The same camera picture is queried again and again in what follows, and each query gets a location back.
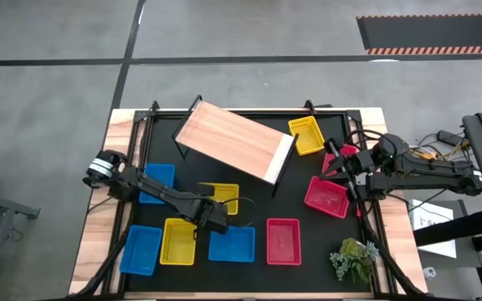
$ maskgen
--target green plant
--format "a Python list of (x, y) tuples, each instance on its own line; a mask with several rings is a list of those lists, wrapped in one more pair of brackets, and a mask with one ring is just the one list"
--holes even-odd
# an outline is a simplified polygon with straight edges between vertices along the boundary
[(347, 238), (341, 243), (339, 253), (331, 253), (329, 259), (336, 270), (338, 280), (342, 281), (348, 271), (351, 271), (352, 281), (357, 278), (369, 282), (372, 274), (372, 263), (378, 256), (378, 250), (373, 242), (364, 246), (353, 238)]

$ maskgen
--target concrete floor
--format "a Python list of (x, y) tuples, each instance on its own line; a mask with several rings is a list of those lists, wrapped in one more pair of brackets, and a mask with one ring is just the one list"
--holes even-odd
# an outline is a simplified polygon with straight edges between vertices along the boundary
[[(0, 0), (0, 59), (122, 58), (136, 0)], [(482, 13), (482, 0), (149, 0), (134, 57), (364, 54), (355, 16)], [(65, 296), (120, 66), (0, 67), (0, 196), (42, 207), (0, 261), (0, 300)], [(414, 142), (482, 111), (482, 60), (131, 66), (122, 108), (380, 106)], [(431, 191), (408, 196), (422, 198)], [(442, 199), (458, 196), (445, 194)], [(464, 199), (482, 210), (482, 196)], [(474, 270), (440, 271), (440, 297), (482, 295)]]

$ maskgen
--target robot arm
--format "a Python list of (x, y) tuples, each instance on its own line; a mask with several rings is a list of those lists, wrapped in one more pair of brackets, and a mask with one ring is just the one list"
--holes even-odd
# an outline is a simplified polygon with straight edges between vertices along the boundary
[(113, 150), (102, 150), (87, 169), (83, 182), (90, 187), (108, 186), (109, 196), (126, 201), (138, 197), (143, 191), (164, 201), (185, 221), (204, 230), (226, 233), (228, 230), (226, 207), (209, 197), (191, 192), (180, 192), (155, 180), (138, 168), (128, 165), (127, 157)]
[[(482, 192), (482, 175), (467, 161), (426, 160), (412, 156), (401, 138), (382, 135), (370, 150), (355, 155), (340, 156), (338, 145), (332, 139), (326, 150), (335, 156), (319, 178), (336, 181), (349, 187), (352, 200), (382, 200), (394, 189), (447, 189), (476, 196)], [(339, 171), (330, 176), (332, 171)], [(366, 174), (365, 184), (356, 183), (356, 177)]]

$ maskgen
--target plastic basket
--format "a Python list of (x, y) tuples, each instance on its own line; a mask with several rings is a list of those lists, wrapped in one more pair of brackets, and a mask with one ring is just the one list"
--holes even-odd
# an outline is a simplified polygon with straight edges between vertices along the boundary
[(255, 233), (252, 227), (228, 227), (226, 234), (211, 232), (208, 259), (253, 263)]
[[(342, 156), (350, 156), (350, 155), (356, 154), (357, 151), (358, 149), (354, 146), (343, 145), (343, 147), (340, 150), (340, 154)], [(323, 160), (323, 169), (321, 170), (321, 172), (325, 172), (325, 170), (328, 168), (328, 165), (330, 165), (332, 160), (334, 160), (334, 155), (326, 153), (325, 159)], [(329, 175), (332, 176), (335, 174), (336, 174), (336, 171), (333, 171)]]
[(349, 208), (347, 188), (312, 176), (305, 195), (305, 204), (333, 217), (345, 218)]
[[(146, 165), (144, 173), (159, 182), (169, 186), (174, 186), (174, 175), (176, 174), (176, 167), (172, 164), (156, 164), (149, 163)], [(141, 204), (165, 204), (164, 201), (150, 196), (147, 193), (141, 192), (139, 195), (139, 203)]]
[(131, 226), (120, 272), (151, 276), (156, 268), (162, 233), (160, 228)]
[(193, 265), (197, 242), (194, 231), (197, 226), (181, 218), (165, 220), (159, 263), (162, 265)]
[(300, 265), (300, 223), (298, 219), (267, 220), (267, 264)]
[[(202, 183), (211, 185), (215, 188), (215, 194), (211, 198), (217, 202), (224, 202), (239, 197), (239, 185), (226, 183)], [(239, 201), (231, 201), (226, 203), (228, 215), (238, 214)]]
[(288, 121), (292, 136), (299, 134), (295, 147), (300, 156), (308, 155), (323, 149), (323, 135), (314, 116)]

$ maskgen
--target small table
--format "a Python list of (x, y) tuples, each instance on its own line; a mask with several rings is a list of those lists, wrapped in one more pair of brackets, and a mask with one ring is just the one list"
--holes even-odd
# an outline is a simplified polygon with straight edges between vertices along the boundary
[[(176, 109), (160, 109), (163, 111), (184, 111)], [(291, 109), (241, 109), (251, 111), (261, 111), (264, 113), (269, 110), (299, 110), (298, 108)], [(318, 110), (360, 110), (361, 119), (364, 129), (376, 130), (379, 132), (386, 132), (386, 124), (382, 109), (380, 108), (359, 108), (359, 109), (337, 109), (324, 108)], [(133, 118), (136, 110), (113, 110), (110, 118), (109, 127), (107, 130), (104, 149), (112, 149), (126, 153), (130, 141), (131, 128), (133, 125)], [(140, 141), (144, 126), (138, 129), (138, 139), (135, 149), (136, 155), (133, 158), (133, 164), (138, 163), (138, 150), (140, 149)], [(107, 189), (99, 189), (94, 191), (90, 199), (90, 206), (101, 202), (106, 198)], [(423, 277), (423, 270), (419, 261), (418, 250), (413, 237), (412, 227), (408, 219), (406, 205), (391, 197), (387, 198), (381, 204), (382, 220), (387, 234), (387, 243), (389, 251), (395, 258), (397, 264), (411, 279), (411, 281), (418, 288), (427, 291), (427, 285)], [(131, 204), (123, 205), (124, 219), (127, 221), (129, 209)], [(85, 221), (85, 227), (79, 252), (74, 266), (74, 274), (71, 280), (69, 293), (76, 293), (81, 290), (90, 278), (97, 271), (98, 267), (104, 261), (112, 239), (112, 232), (114, 228), (115, 212), (117, 208), (117, 201), (111, 200), (102, 207), (96, 208), (91, 212)], [(370, 221), (375, 227), (374, 216), (370, 216)], [(118, 267), (120, 264), (121, 255), (115, 263), (114, 276), (109, 285), (110, 292), (116, 292), (118, 289), (118, 279), (120, 273)], [(388, 283), (386, 282), (385, 268), (382, 260), (377, 259), (377, 274), (381, 280), (381, 289), (383, 292), (388, 292)], [(174, 292), (143, 292), (143, 293), (126, 293), (126, 298), (372, 298), (372, 293), (174, 293)]]

